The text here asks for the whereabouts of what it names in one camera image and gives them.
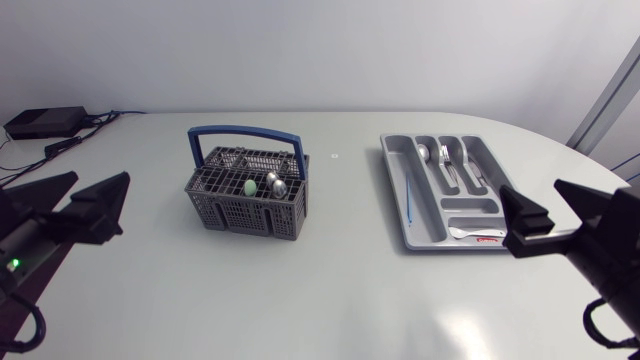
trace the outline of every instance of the cutlery tray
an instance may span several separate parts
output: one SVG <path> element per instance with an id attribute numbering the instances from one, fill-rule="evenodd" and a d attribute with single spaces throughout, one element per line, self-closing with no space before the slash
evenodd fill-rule
<path id="1" fill-rule="evenodd" d="M 467 236 L 458 240 L 449 232 L 449 227 L 457 227 L 465 231 L 497 229 L 506 233 L 499 189 L 513 184 L 482 138 L 383 134 L 380 141 L 409 249 L 504 249 L 503 238 Z M 423 160 L 418 150 L 420 144 L 429 150 L 428 161 Z M 443 145 L 448 149 L 450 164 L 444 161 Z M 484 181 L 474 174 L 473 163 Z M 450 174 L 451 168 L 455 169 L 457 182 Z"/>

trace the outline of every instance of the tray compartment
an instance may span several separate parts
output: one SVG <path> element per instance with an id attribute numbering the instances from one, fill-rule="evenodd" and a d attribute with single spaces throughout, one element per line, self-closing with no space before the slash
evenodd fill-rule
<path id="1" fill-rule="evenodd" d="M 434 196 L 427 173 L 422 167 L 422 158 L 416 144 L 408 136 L 388 136 L 384 140 L 387 166 L 396 196 L 405 237 L 430 239 L 433 242 L 447 238 L 443 218 Z M 412 223 L 407 211 L 407 176 L 411 184 Z"/>

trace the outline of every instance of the gray plastic basket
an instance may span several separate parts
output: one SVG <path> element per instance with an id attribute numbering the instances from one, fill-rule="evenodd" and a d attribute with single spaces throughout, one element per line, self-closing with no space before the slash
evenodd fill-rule
<path id="1" fill-rule="evenodd" d="M 200 126 L 189 130 L 196 169 L 185 191 L 207 229 L 296 240 L 307 216 L 308 156 L 296 135 L 246 126 Z M 199 135 L 243 134 L 294 145 L 295 154 L 216 147 L 202 158 Z M 283 199 L 271 197 L 266 175 L 275 171 L 287 185 Z M 258 190 L 245 196 L 244 182 L 252 179 Z"/>

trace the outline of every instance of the white wall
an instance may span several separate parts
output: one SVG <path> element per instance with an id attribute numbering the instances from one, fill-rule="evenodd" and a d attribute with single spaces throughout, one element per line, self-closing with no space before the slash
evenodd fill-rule
<path id="1" fill-rule="evenodd" d="M 611 169 L 623 161 L 640 153 L 640 93 L 636 94 L 631 103 L 622 112 L 618 121 L 598 143 L 590 157 Z M 623 179 L 629 179 L 640 173 L 640 157 L 621 166 L 615 173 Z M 629 182 L 640 185 L 640 177 Z"/>
<path id="2" fill-rule="evenodd" d="M 0 0 L 0 122 L 92 112 L 437 110 L 566 141 L 637 0 Z"/>

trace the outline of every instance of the table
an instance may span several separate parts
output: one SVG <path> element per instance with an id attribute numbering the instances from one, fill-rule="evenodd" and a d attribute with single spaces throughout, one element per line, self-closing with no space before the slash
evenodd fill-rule
<path id="1" fill-rule="evenodd" d="M 310 160 L 309 216 L 295 242 L 206 230 L 183 189 L 186 131 L 237 124 L 301 136 Z M 520 192 L 556 229 L 579 221 L 556 178 L 613 192 L 625 182 L 550 139 L 444 113 L 133 115 L 15 184 L 75 170 L 72 191 L 126 170 L 120 224 L 103 246 L 76 245 L 42 294 L 44 343 L 7 359 L 604 359 L 582 328 L 598 294 L 561 256 L 415 253 L 403 244 L 382 158 L 387 132 L 478 134 Z M 42 157 L 52 140 L 7 144 L 3 166 Z M 248 137 L 216 145 L 288 149 Z M 612 338 L 630 336 L 606 307 Z M 28 320 L 21 330 L 33 330 Z"/>

